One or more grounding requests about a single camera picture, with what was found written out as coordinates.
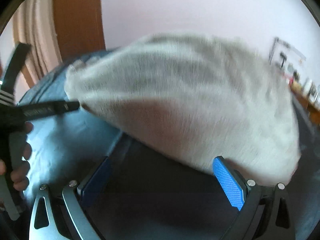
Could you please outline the beige curtain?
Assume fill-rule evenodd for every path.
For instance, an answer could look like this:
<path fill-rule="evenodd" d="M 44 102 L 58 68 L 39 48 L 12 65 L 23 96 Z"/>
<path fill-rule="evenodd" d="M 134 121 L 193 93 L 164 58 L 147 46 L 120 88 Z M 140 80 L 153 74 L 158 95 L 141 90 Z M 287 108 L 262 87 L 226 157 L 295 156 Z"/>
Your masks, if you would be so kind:
<path fill-rule="evenodd" d="M 22 75 L 34 86 L 61 62 L 55 31 L 53 0 L 25 0 L 13 15 L 14 42 L 31 45 Z"/>

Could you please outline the grey-brown fleece garment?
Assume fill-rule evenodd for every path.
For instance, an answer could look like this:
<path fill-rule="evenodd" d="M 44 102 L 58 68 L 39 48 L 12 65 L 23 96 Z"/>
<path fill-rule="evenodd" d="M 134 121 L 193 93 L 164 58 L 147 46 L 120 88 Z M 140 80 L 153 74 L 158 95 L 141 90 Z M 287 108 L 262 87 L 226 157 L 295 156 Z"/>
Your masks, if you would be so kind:
<path fill-rule="evenodd" d="M 149 147 L 211 174 L 224 157 L 246 179 L 288 184 L 300 160 L 288 84 L 245 45 L 157 34 L 68 67 L 65 93 Z"/>

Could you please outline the brown wooden door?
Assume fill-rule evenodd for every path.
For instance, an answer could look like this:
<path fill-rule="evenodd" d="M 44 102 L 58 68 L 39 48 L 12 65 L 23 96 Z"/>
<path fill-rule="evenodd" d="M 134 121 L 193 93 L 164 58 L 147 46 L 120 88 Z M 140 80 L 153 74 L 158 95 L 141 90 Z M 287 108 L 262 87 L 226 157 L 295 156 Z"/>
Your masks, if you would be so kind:
<path fill-rule="evenodd" d="M 53 0 L 53 12 L 63 61 L 105 49 L 101 0 Z"/>

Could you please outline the wooden desk with clutter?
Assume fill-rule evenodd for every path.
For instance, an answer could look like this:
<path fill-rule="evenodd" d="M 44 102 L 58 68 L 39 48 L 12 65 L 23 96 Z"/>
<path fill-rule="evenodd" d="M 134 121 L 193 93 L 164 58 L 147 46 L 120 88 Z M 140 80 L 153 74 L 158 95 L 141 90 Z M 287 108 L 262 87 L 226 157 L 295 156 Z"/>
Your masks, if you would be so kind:
<path fill-rule="evenodd" d="M 319 126 L 319 87 L 303 74 L 306 62 L 304 54 L 288 42 L 275 37 L 268 61 L 279 69 L 298 102 L 306 110 L 310 121 Z"/>

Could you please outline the dark blue bed cover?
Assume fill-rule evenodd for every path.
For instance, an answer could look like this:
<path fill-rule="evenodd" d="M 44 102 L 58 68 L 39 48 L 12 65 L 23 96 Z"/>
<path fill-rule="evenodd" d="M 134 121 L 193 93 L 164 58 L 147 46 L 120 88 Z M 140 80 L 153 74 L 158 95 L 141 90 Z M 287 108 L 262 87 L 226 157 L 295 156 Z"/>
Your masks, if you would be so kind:
<path fill-rule="evenodd" d="M 83 110 L 34 121 L 31 213 L 39 186 L 59 198 L 103 157 L 111 175 L 85 209 L 103 239 L 219 239 L 236 217 L 217 180 L 171 161 Z"/>

